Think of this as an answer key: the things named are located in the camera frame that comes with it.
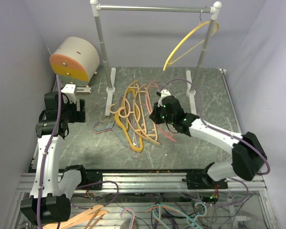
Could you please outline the pink plastic hanger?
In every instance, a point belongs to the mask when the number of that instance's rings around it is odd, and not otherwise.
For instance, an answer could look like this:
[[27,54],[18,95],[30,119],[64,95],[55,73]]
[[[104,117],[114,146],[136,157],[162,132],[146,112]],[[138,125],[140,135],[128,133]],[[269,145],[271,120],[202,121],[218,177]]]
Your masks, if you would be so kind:
[[[146,104],[149,114],[152,113],[152,103],[151,103],[150,94],[149,94],[149,88],[151,87],[159,89],[159,86],[156,83],[156,80],[151,81],[146,87],[145,104]],[[177,142],[177,140],[174,139],[174,134],[172,133],[169,134],[168,132],[164,131],[159,125],[155,125],[155,126],[156,126],[156,129],[159,130],[167,139],[171,140],[172,142]]]

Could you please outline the beige plastic hanger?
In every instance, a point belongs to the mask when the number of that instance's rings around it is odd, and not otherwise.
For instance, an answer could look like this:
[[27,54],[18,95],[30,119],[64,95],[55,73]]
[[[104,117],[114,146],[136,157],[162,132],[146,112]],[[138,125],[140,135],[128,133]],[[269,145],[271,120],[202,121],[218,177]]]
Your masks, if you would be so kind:
[[136,80],[128,85],[119,108],[110,112],[114,114],[116,122],[120,122],[125,131],[130,127],[140,140],[160,145],[156,125],[153,124],[151,130],[147,127],[145,111],[148,114],[152,112],[147,84],[140,86],[139,81]]
[[143,141],[146,140],[159,146],[156,125],[151,130],[147,127],[142,96],[148,95],[147,84],[139,85],[135,80],[130,83],[124,92],[122,102],[115,111],[115,104],[109,106],[109,111],[114,115],[115,123],[122,129],[130,148],[136,152],[143,150]]

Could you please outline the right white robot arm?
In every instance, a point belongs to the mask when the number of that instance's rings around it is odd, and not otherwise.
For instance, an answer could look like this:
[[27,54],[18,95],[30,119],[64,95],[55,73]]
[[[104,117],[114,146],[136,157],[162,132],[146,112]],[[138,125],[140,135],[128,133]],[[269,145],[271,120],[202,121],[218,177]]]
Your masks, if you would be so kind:
[[231,162],[212,162],[202,170],[200,181],[204,188],[210,189],[218,181],[231,177],[251,181],[260,174],[260,169],[267,162],[266,154],[255,134],[229,132],[195,114],[186,113],[179,100],[172,95],[154,103],[149,117],[157,125],[172,125],[176,133],[200,138],[231,155]]

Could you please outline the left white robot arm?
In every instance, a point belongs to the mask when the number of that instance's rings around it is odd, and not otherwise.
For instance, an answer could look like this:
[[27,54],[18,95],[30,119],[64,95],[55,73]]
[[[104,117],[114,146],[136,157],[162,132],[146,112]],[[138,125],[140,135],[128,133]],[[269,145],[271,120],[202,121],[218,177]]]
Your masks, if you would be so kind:
[[67,221],[71,213],[71,197],[75,189],[87,186],[83,165],[68,166],[59,176],[59,162],[69,123],[85,122],[85,101],[75,92],[62,90],[44,96],[45,109],[35,127],[38,159],[33,187],[20,210],[38,228]]

